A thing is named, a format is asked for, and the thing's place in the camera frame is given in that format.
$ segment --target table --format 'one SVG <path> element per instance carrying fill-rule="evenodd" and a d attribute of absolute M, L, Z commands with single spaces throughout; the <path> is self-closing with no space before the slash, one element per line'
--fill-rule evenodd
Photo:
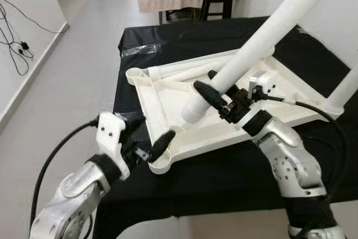
<path fill-rule="evenodd" d="M 237 18 L 199 24 L 161 25 L 125 29 L 119 44 L 121 66 L 114 111 L 140 112 L 135 88 L 125 71 L 131 67 L 177 62 L 241 47 L 267 18 Z M 328 96 L 348 68 L 320 42 L 298 27 L 276 46 L 274 56 L 324 96 Z M 358 199 L 358 93 L 338 119 L 352 148 L 344 181 L 334 200 Z M 331 124 L 314 121 L 295 127 L 306 136 L 339 147 Z M 141 147 L 149 145 L 145 126 L 134 134 Z M 334 164 L 332 150 L 317 140 L 304 139 L 327 181 Z M 192 157 L 154 175 L 147 165 L 137 167 L 124 182 L 117 182 L 97 209 L 93 238 L 116 238 L 138 222 L 206 213 L 283 208 L 277 183 L 261 151 L 250 141 Z"/>

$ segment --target black velcro strap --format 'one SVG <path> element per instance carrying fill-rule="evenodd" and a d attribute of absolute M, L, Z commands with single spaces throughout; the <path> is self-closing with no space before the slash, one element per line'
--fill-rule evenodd
<path fill-rule="evenodd" d="M 247 124 L 242 127 L 242 129 L 254 137 L 261 131 L 261 129 L 271 118 L 271 114 L 266 110 L 260 110 Z"/>
<path fill-rule="evenodd" d="M 313 229 L 337 226 L 327 196 L 311 198 L 284 198 L 290 225 L 303 228 L 313 225 Z"/>
<path fill-rule="evenodd" d="M 116 163 L 106 154 L 93 155 L 87 162 L 95 163 L 105 174 L 110 185 L 122 175 Z"/>

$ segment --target tiled floor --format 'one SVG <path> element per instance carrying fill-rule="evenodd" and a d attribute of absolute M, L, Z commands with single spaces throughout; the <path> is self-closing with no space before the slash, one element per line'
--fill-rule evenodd
<path fill-rule="evenodd" d="M 136 0 L 87 0 L 21 106 L 0 135 L 1 238 L 27 238 L 32 191 L 57 143 L 100 111 L 111 110 L 120 66 L 117 45 L 125 27 L 158 23 Z M 95 130 L 75 136 L 45 176 L 38 208 L 58 183 L 97 152 Z M 358 239 L 358 203 L 335 205 L 350 239 Z M 283 210 L 170 218 L 127 229 L 127 238 L 287 238 Z"/>

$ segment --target black cable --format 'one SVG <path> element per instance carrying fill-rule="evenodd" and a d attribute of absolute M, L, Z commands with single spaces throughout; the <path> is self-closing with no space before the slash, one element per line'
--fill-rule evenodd
<path fill-rule="evenodd" d="M 14 7 L 15 9 L 17 9 L 25 18 L 27 18 L 28 20 L 30 20 L 31 22 L 35 23 L 39 28 L 47 31 L 47 32 L 50 32 L 52 34 L 62 34 L 62 33 L 65 33 L 69 28 L 70 26 L 68 26 L 66 29 L 60 31 L 60 32 L 53 32 L 51 30 L 48 30 L 47 28 L 44 28 L 43 26 L 41 26 L 38 22 L 36 22 L 35 20 L 29 18 L 26 14 L 24 14 L 18 7 L 16 7 L 13 3 L 11 3 L 10 1 L 8 0 L 4 0 L 6 3 L 10 4 L 12 7 Z"/>
<path fill-rule="evenodd" d="M 4 31 L 1 29 L 1 27 L 0 27 L 0 31 L 1 31 L 2 35 L 4 36 L 6 42 L 7 42 L 6 45 L 8 45 L 9 53 L 10 53 L 10 56 L 11 56 L 11 59 L 12 59 L 14 65 L 15 65 L 17 74 L 19 74 L 20 76 L 26 75 L 27 72 L 29 71 L 29 68 L 30 68 L 28 62 L 26 61 L 26 59 L 25 59 L 24 57 L 22 57 L 20 54 L 18 54 L 17 52 L 15 52 L 15 51 L 12 49 L 11 43 L 9 43 L 9 41 L 8 41 L 8 39 L 7 39 L 7 37 L 6 37 L 5 33 L 4 33 Z M 11 51 L 13 51 L 15 54 L 19 55 L 19 56 L 22 58 L 22 60 L 25 62 L 25 64 L 26 64 L 26 71 L 25 71 L 25 72 L 21 73 L 21 72 L 18 70 L 17 64 L 16 64 L 16 62 L 15 62 L 15 59 L 14 59 L 14 57 L 13 57 Z"/>
<path fill-rule="evenodd" d="M 2 8 L 0 10 L 1 10 L 1 13 L 3 15 L 3 17 L 1 19 L 5 20 L 6 26 L 7 26 L 8 30 L 9 30 L 10 35 L 11 35 L 11 40 L 12 40 L 11 42 L 14 42 L 14 37 L 13 37 L 12 31 L 11 31 L 11 29 L 9 27 L 9 22 L 6 19 L 6 10 L 5 10 L 4 6 L 1 3 L 0 3 L 0 8 Z"/>
<path fill-rule="evenodd" d="M 296 102 L 297 106 L 301 106 L 301 107 L 305 107 L 307 109 L 310 109 L 314 112 L 317 112 L 318 114 L 320 114 L 321 116 L 325 117 L 330 123 L 333 124 L 333 126 L 336 128 L 338 134 L 340 135 L 341 139 L 342 139 L 342 144 L 343 144 L 343 151 L 340 151 L 341 153 L 343 153 L 342 159 L 338 160 L 338 163 L 341 163 L 341 171 L 340 173 L 334 173 L 333 176 L 336 176 L 336 178 L 332 179 L 332 183 L 330 185 L 330 196 L 333 196 L 333 193 L 338 189 L 339 185 L 341 184 L 343 177 L 346 173 L 346 169 L 347 169 L 347 165 L 348 165 L 348 155 L 349 155 L 349 144 L 348 144 L 348 140 L 346 138 L 345 132 L 343 131 L 343 128 L 339 125 L 338 122 L 336 122 L 331 116 L 329 116 L 327 113 L 325 113 L 324 111 L 302 103 L 302 102 Z"/>
<path fill-rule="evenodd" d="M 30 58 L 30 59 L 32 59 L 32 58 L 34 57 L 34 55 L 32 54 L 32 52 L 30 52 L 29 50 L 24 50 L 23 52 L 25 52 L 25 51 L 27 51 L 28 53 L 30 53 L 31 56 L 28 56 L 28 55 L 26 55 L 25 53 L 22 53 L 22 55 L 23 55 L 24 57 Z"/>
<path fill-rule="evenodd" d="M 88 226 L 88 231 L 86 233 L 86 235 L 83 237 L 83 239 L 88 239 L 88 237 L 90 236 L 91 234 L 91 231 L 92 231 L 92 226 L 93 226 L 93 217 L 92 217 L 92 214 L 89 215 L 89 226 Z"/>
<path fill-rule="evenodd" d="M 284 100 L 283 98 L 274 97 L 274 96 L 268 96 L 267 99 L 273 100 L 273 101 L 281 101 L 281 102 Z M 333 126 L 337 130 L 337 133 L 341 137 L 342 144 L 343 144 L 343 151 L 336 151 L 338 153 L 338 155 L 337 155 L 338 166 L 334 167 L 333 172 L 332 172 L 331 183 L 330 183 L 329 188 L 327 188 L 330 190 L 330 191 L 328 191 L 329 196 L 327 198 L 327 201 L 330 202 L 332 200 L 334 192 L 338 189 L 339 185 L 341 184 L 343 176 L 347 169 L 348 156 L 349 156 L 349 151 L 350 151 L 348 140 L 346 138 L 346 135 L 345 135 L 342 127 L 338 124 L 338 122 L 336 122 L 331 116 L 329 116 L 324 111 L 318 109 L 317 107 L 314 107 L 314 106 L 311 106 L 311 105 L 308 105 L 308 104 L 302 103 L 302 102 L 295 102 L 294 105 L 301 106 L 306 109 L 312 110 L 312 111 L 318 113 L 319 115 L 323 116 L 324 118 L 326 118 L 330 123 L 333 124 Z M 314 223 L 310 223 L 309 225 L 307 225 L 306 227 L 301 229 L 301 231 L 295 237 L 293 237 L 293 239 L 303 238 L 303 236 L 305 236 L 313 227 L 314 227 Z"/>
<path fill-rule="evenodd" d="M 47 168 L 49 167 L 50 162 L 52 161 L 52 159 L 55 157 L 55 155 L 57 154 L 57 152 L 62 148 L 63 145 L 66 144 L 67 141 L 69 141 L 71 139 L 72 136 L 74 136 L 75 134 L 77 134 L 78 132 L 80 132 L 83 129 L 86 129 L 87 127 L 90 126 L 97 126 L 98 125 L 98 119 L 95 120 L 91 120 L 89 123 L 83 124 L 80 127 L 78 127 L 77 129 L 75 129 L 74 131 L 72 131 L 70 134 L 68 134 L 56 147 L 55 149 L 52 151 L 52 153 L 50 154 L 50 156 L 47 158 L 47 160 L 45 161 L 43 167 L 41 168 L 41 171 L 39 173 L 39 176 L 37 177 L 37 181 L 36 181 L 36 185 L 35 185 L 35 189 L 34 189 L 34 196 L 32 198 L 32 205 L 31 205 L 31 215 L 30 215 L 30 229 L 32 226 L 32 223 L 35 220 L 36 217 L 36 208 L 37 208 L 37 200 L 39 198 L 39 193 L 40 193 L 40 187 L 41 187 L 41 183 L 44 179 L 45 176 L 45 172 L 47 170 Z"/>

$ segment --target white tube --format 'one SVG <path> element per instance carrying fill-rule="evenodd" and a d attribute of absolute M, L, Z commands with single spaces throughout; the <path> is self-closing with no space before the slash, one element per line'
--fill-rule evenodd
<path fill-rule="evenodd" d="M 358 63 L 353 67 L 337 88 L 331 93 L 324 103 L 324 109 L 337 118 L 343 112 L 343 106 L 358 90 Z"/>
<path fill-rule="evenodd" d="M 271 48 L 266 54 L 265 57 L 270 57 L 275 52 L 275 48 Z M 224 65 L 226 65 L 231 60 L 231 57 L 220 57 L 216 61 L 211 61 L 204 65 L 199 65 L 195 68 L 190 68 L 185 71 L 170 73 L 171 76 L 162 75 L 162 78 L 165 80 L 171 81 L 185 81 L 190 78 L 195 78 L 197 76 L 207 74 L 210 70 L 219 71 Z"/>
<path fill-rule="evenodd" d="M 220 69 L 222 69 L 222 67 L 227 64 L 228 60 L 219 60 L 217 62 L 211 62 L 211 63 L 207 63 L 204 64 L 200 67 L 196 67 L 196 68 L 191 68 L 188 69 L 184 72 L 180 72 L 178 74 L 175 74 L 174 76 L 170 76 L 165 78 L 164 80 L 169 80 L 169 81 L 185 81 L 187 79 L 190 78 L 195 78 L 197 76 L 203 75 L 203 74 L 207 74 L 207 72 L 209 72 L 210 70 L 215 70 L 218 71 Z"/>
<path fill-rule="evenodd" d="M 274 52 L 275 52 L 275 48 L 273 47 L 265 54 L 265 57 L 269 57 L 269 56 L 273 55 Z M 211 58 L 200 59 L 200 60 L 198 59 L 195 61 L 184 60 L 184 61 L 181 61 L 178 63 L 173 63 L 173 64 L 148 67 L 148 72 L 149 72 L 150 77 L 152 77 L 152 78 L 157 78 L 157 79 L 167 78 L 167 77 L 171 77 L 172 75 L 175 75 L 179 72 L 182 72 L 185 69 L 198 68 L 198 67 L 202 67 L 206 64 L 218 62 L 218 61 L 225 61 L 227 63 L 231 59 L 230 56 L 231 55 L 223 55 L 223 56 L 219 56 L 219 57 L 213 56 Z"/>
<path fill-rule="evenodd" d="M 319 0 L 284 0 L 233 59 L 211 81 L 220 93 L 232 87 L 265 53 L 275 46 Z M 197 123 L 210 105 L 197 95 L 182 110 L 188 123 Z"/>

